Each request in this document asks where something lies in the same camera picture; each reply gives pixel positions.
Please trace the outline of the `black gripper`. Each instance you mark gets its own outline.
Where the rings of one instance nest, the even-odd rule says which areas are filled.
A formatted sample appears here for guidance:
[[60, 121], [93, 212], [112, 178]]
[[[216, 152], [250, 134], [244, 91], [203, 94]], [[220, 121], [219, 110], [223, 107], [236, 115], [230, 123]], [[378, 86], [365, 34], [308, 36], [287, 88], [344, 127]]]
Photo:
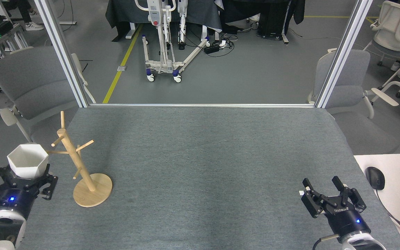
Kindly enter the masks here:
[[[333, 177], [332, 182], [336, 189], [340, 192], [340, 202], [338, 207], [327, 206], [327, 220], [333, 233], [338, 235], [338, 240], [343, 237], [359, 232], [371, 233], [371, 229], [365, 223], [360, 215], [366, 209], [366, 205], [362, 200], [359, 192], [355, 188], [349, 188], [341, 182], [339, 177]], [[324, 209], [326, 204], [330, 203], [329, 198], [317, 191], [311, 185], [308, 178], [302, 181], [305, 187], [301, 201], [313, 218], [317, 218]]]
[[51, 200], [58, 177], [50, 174], [49, 169], [50, 165], [47, 165], [41, 176], [30, 181], [30, 190], [24, 190], [13, 188], [6, 182], [11, 176], [9, 167], [0, 168], [0, 177], [3, 180], [0, 185], [0, 210], [14, 211], [28, 219], [36, 197]]

